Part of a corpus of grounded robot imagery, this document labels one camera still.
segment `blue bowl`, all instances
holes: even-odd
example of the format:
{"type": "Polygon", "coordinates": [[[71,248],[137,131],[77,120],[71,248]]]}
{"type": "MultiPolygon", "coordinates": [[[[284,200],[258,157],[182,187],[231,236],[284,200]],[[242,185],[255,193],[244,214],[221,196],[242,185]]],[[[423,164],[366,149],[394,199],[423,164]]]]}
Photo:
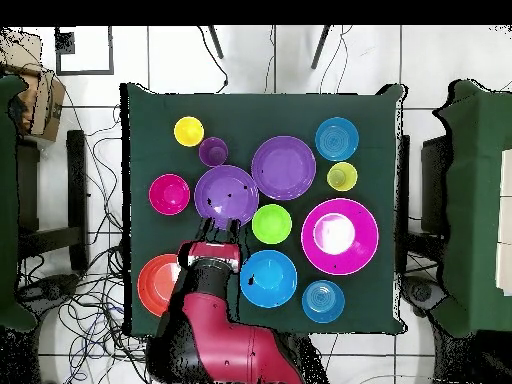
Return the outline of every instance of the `blue bowl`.
{"type": "Polygon", "coordinates": [[[330,118],[322,122],[316,130],[315,145],[327,160],[344,161],[356,151],[359,133],[348,119],[330,118]]]}
{"type": "Polygon", "coordinates": [[[311,283],[302,295],[302,309],[312,321],[327,324],[343,312],[345,296],[332,281],[318,280],[311,283]]]}
{"type": "Polygon", "coordinates": [[[240,286],[249,302],[275,308],[295,293],[297,271],[288,256],[277,250],[261,250],[242,266],[240,286]]]}

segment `red plate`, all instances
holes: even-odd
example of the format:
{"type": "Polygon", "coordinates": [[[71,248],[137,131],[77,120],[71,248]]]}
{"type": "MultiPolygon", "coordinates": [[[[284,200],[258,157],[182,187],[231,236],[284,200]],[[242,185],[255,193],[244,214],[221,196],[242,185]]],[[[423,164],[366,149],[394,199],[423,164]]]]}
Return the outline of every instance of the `red plate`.
{"type": "Polygon", "coordinates": [[[149,312],[162,316],[179,272],[178,257],[174,254],[157,256],[144,265],[137,280],[137,293],[149,312]]]}

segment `lime green cup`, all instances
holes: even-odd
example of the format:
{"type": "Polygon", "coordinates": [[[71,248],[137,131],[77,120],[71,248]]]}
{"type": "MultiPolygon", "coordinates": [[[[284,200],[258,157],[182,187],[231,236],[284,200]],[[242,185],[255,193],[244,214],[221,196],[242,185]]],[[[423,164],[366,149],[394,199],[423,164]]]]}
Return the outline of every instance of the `lime green cup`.
{"type": "Polygon", "coordinates": [[[252,232],[265,244],[281,243],[292,230],[292,217],[282,206],[270,204],[259,208],[252,217],[252,232]]]}

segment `yellow cup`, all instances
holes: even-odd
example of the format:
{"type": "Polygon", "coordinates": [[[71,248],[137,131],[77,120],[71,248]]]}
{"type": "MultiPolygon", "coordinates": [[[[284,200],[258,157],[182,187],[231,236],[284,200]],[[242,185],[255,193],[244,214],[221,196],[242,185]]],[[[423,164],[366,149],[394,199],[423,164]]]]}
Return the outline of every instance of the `yellow cup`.
{"type": "Polygon", "coordinates": [[[204,128],[199,119],[193,116],[181,118],[174,126],[174,137],[186,147],[197,146],[204,137],[204,128]]]}
{"type": "Polygon", "coordinates": [[[357,170],[348,162],[338,162],[327,173],[327,182],[334,190],[348,191],[356,185],[357,170]]]}

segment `chair leg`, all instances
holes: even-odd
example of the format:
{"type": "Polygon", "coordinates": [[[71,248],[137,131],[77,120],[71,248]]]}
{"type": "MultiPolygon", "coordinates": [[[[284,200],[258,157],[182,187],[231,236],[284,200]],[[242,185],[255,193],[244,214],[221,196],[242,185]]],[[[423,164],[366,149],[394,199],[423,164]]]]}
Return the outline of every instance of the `chair leg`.
{"type": "Polygon", "coordinates": [[[217,31],[215,31],[215,26],[208,25],[208,29],[210,30],[210,34],[212,35],[213,44],[215,45],[215,50],[217,50],[217,56],[219,56],[219,59],[223,59],[224,54],[222,53],[222,49],[220,48],[219,38],[217,37],[217,31]]]}
{"type": "Polygon", "coordinates": [[[324,48],[325,40],[327,39],[327,34],[329,34],[330,27],[331,25],[324,25],[324,29],[322,30],[322,34],[320,35],[320,40],[318,41],[318,46],[316,48],[315,57],[313,58],[313,63],[311,64],[311,69],[316,69],[316,65],[318,65],[318,60],[322,54],[322,50],[324,48]]]}

